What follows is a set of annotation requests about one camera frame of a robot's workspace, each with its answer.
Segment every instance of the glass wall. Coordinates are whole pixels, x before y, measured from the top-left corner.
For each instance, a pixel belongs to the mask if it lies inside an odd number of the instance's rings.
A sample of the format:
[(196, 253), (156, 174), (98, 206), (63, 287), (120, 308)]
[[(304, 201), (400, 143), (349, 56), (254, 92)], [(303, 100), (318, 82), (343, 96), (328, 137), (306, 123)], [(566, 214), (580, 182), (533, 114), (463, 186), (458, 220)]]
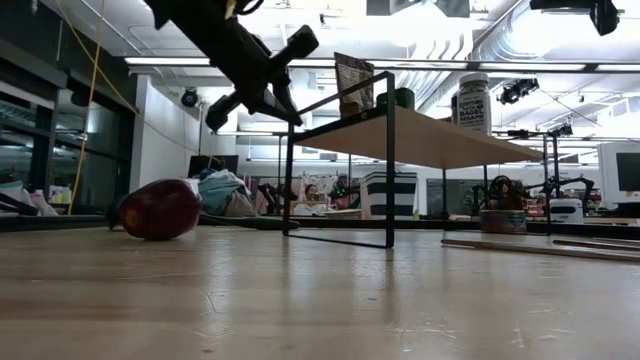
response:
[(21, 180), (31, 182), (31, 159), (33, 158), (33, 137), (2, 130), (0, 134), (0, 178), (2, 182)]
[(101, 214), (128, 192), (133, 117), (74, 90), (40, 104), (0, 92), (0, 184), (22, 181), (67, 214), (86, 140), (72, 214)]
[(60, 90), (54, 113), (49, 196), (58, 207), (68, 207), (73, 198), (82, 141), (86, 140), (73, 204), (76, 214), (101, 212), (128, 190), (121, 186), (128, 181), (125, 169), (131, 156), (130, 136), (124, 133), (132, 127), (118, 112), (88, 100), (86, 93)]

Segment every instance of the fluorescent light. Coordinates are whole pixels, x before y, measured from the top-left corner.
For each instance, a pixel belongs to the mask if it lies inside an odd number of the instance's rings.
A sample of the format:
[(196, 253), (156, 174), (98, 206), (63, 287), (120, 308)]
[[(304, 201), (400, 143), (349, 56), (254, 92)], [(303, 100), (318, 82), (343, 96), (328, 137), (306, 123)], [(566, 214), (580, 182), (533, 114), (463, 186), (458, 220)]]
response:
[(220, 131), (217, 136), (274, 136), (272, 132), (266, 131)]
[[(411, 59), (367, 60), (377, 68), (411, 70), (417, 69), (458, 69), (467, 67), (465, 61), (416, 61)], [(210, 66), (206, 57), (127, 57), (125, 61), (132, 66)], [(289, 63), (292, 68), (333, 68), (333, 59), (293, 59)]]
[(585, 64), (562, 64), (562, 63), (482, 63), (481, 70), (511, 70), (511, 71), (580, 71), (584, 70)]
[(640, 64), (600, 64), (596, 71), (640, 71)]
[[(247, 161), (250, 162), (278, 162), (277, 158), (247, 158)], [(293, 162), (304, 162), (304, 163), (338, 163), (338, 164), (348, 164), (348, 159), (337, 159), (337, 160), (323, 160), (323, 159), (293, 159)], [(386, 164), (386, 161), (378, 161), (378, 160), (351, 160), (352, 165), (367, 165), (367, 164)]]
[(487, 73), (492, 79), (536, 79), (536, 74), (523, 74), (523, 73), (509, 73), (509, 72), (497, 72), (497, 73)]
[(124, 61), (128, 65), (137, 66), (210, 66), (205, 57), (127, 57)]

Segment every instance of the white device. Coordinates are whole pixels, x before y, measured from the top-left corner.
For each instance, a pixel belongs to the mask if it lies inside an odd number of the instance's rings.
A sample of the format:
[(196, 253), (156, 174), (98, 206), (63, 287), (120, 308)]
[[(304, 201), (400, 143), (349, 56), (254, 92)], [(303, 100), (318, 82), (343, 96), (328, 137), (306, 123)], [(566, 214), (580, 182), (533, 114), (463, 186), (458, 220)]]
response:
[(619, 204), (640, 203), (640, 145), (606, 143), (598, 145), (602, 176), (602, 204), (615, 209)]
[(580, 199), (551, 199), (549, 201), (551, 221), (563, 224), (584, 224), (582, 200)]

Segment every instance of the striped bin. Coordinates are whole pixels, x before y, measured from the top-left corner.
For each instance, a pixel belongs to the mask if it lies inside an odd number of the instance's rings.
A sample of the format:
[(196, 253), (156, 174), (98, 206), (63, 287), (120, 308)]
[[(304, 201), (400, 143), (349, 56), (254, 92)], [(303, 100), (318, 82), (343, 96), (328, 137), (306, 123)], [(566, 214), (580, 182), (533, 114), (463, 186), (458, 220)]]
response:
[[(413, 220), (416, 196), (416, 173), (396, 173), (394, 193), (396, 220)], [(387, 214), (387, 174), (373, 172), (360, 182), (362, 219), (383, 220)]]

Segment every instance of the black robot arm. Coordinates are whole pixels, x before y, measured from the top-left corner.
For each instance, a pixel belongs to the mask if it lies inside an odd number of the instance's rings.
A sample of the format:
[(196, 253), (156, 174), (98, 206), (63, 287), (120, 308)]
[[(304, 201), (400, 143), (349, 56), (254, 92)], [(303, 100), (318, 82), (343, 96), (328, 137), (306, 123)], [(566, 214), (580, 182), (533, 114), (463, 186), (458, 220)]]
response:
[[(250, 1), (238, 0), (234, 9), (227, 0), (145, 0), (153, 10), (156, 28), (169, 20), (231, 80), (235, 92), (223, 96), (207, 113), (206, 123), (217, 131), (227, 122), (227, 115), (243, 104), (250, 114), (259, 112), (295, 125), (302, 125), (289, 93), (291, 80), (287, 65), (296, 58), (307, 57), (318, 47), (318, 40), (308, 26), (289, 38), (287, 46), (275, 56), (258, 37), (239, 22), (237, 14), (251, 13), (262, 3), (244, 10)], [(267, 85), (273, 85), (274, 94)]]
[(589, 179), (583, 178), (582, 176), (573, 178), (573, 179), (560, 180), (560, 181), (558, 181), (558, 179), (555, 176), (552, 176), (549, 178), (549, 180), (545, 181), (542, 184), (526, 186), (524, 189), (529, 190), (537, 187), (542, 187), (542, 193), (550, 195), (553, 192), (553, 189), (555, 189), (556, 187), (573, 184), (577, 182), (581, 182), (584, 184), (584, 196), (582, 197), (582, 211), (585, 214), (588, 214), (589, 198), (591, 197), (591, 191), (593, 191), (593, 187), (595, 186), (595, 183)]

